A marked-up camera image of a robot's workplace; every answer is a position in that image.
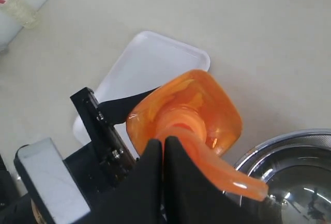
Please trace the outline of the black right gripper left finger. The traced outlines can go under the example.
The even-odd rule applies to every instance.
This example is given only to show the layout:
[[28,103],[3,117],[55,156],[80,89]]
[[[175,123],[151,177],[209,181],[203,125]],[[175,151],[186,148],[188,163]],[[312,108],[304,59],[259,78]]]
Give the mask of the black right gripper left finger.
[[160,223],[162,145],[149,140],[128,177],[77,223]]

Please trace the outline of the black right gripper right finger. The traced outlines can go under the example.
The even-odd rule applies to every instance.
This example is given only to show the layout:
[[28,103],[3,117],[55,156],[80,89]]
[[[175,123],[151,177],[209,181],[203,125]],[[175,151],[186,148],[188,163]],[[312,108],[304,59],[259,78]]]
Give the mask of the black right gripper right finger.
[[176,137],[165,141],[164,203],[168,223],[262,223],[218,190]]

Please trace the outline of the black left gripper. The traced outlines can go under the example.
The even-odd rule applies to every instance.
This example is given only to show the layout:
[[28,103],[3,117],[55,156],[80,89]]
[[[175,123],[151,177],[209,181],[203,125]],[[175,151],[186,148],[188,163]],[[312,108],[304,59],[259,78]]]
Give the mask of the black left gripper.
[[70,97],[89,138],[64,162],[91,210],[127,177],[136,162],[114,126],[124,123],[153,91],[99,103],[94,92],[85,87]]

